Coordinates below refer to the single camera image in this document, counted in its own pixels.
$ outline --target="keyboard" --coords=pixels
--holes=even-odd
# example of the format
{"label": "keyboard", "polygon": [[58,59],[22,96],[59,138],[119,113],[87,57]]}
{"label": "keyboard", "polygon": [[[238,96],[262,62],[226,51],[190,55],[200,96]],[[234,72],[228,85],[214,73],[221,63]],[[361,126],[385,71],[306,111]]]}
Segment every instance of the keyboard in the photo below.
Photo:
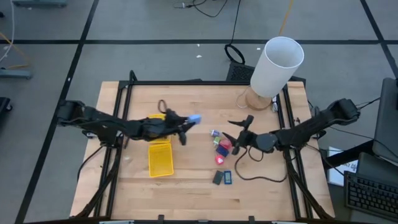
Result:
{"label": "keyboard", "polygon": [[398,185],[346,171],[347,207],[398,222]]}

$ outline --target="yellow plastic container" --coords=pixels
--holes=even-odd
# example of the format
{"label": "yellow plastic container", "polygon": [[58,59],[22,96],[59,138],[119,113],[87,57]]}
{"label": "yellow plastic container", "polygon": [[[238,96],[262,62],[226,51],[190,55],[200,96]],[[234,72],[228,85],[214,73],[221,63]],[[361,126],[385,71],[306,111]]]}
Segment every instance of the yellow plastic container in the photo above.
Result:
{"label": "yellow plastic container", "polygon": [[[152,114],[152,115],[148,116],[148,118],[160,118],[160,119],[165,119],[165,117],[166,117],[165,114]],[[170,143],[170,142],[171,142],[170,136],[166,136],[164,138],[158,138],[158,139],[151,141],[151,143],[155,143],[155,144]]]}
{"label": "yellow plastic container", "polygon": [[150,177],[172,175],[174,173],[172,145],[170,143],[150,145],[148,163]]}

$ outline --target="white paper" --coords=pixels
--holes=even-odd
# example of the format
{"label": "white paper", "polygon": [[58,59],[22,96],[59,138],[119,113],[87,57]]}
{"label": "white paper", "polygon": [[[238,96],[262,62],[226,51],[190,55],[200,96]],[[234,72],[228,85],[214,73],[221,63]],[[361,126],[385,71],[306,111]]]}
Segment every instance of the white paper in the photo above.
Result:
{"label": "white paper", "polygon": [[[336,149],[334,147],[329,147],[329,150],[333,150],[333,151],[329,151],[328,156],[333,156],[335,154],[338,154],[340,152],[335,152],[338,151],[340,149]],[[350,172],[356,172],[356,167],[358,165],[358,161],[352,161],[343,165],[340,165],[338,167],[336,167],[340,172],[344,173],[344,171],[350,171]],[[339,185],[339,186],[344,186],[344,177],[339,174],[335,169],[329,169],[328,170],[328,182],[330,184],[335,184],[335,185]]]}

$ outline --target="lamp base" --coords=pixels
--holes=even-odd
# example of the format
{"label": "lamp base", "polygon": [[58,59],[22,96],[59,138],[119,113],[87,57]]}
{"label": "lamp base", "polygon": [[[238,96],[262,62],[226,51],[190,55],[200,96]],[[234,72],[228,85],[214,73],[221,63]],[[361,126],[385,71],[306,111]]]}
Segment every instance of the lamp base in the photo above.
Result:
{"label": "lamp base", "polygon": [[245,101],[246,105],[250,109],[260,111],[266,109],[269,105],[271,105],[272,98],[259,96],[256,92],[254,92],[251,87],[249,87],[246,92]]}

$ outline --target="pink object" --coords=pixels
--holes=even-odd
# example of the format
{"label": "pink object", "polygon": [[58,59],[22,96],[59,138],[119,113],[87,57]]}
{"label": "pink object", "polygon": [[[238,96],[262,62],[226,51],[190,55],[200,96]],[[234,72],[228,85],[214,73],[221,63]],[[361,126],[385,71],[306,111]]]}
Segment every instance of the pink object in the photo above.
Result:
{"label": "pink object", "polygon": [[222,155],[216,156],[216,163],[217,165],[221,165],[224,163],[224,157]]}
{"label": "pink object", "polygon": [[230,140],[228,139],[223,139],[220,141],[219,143],[220,146],[223,146],[224,148],[226,148],[227,150],[231,149],[232,147],[232,143]]}

